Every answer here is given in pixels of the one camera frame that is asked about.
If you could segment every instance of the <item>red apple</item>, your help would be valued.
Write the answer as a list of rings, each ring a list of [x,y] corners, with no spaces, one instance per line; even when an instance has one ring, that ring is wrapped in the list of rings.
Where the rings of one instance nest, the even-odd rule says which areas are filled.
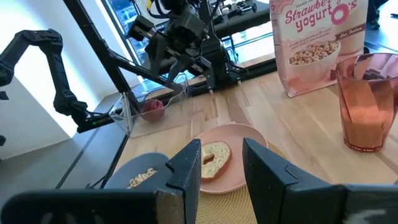
[[[164,105],[160,100],[148,100],[141,108],[141,117],[148,122],[160,121],[164,116]]]

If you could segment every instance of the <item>wooden countertop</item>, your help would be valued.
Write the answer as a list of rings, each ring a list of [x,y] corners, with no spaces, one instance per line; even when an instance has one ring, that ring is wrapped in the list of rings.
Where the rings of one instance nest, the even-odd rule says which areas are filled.
[[[382,151],[364,154],[349,149],[343,143],[336,86],[289,98],[275,72],[190,100],[191,122],[130,138],[116,170],[147,152],[171,157],[191,138],[217,125],[243,123],[258,129],[290,162],[327,182],[398,180],[398,124],[392,126]]]

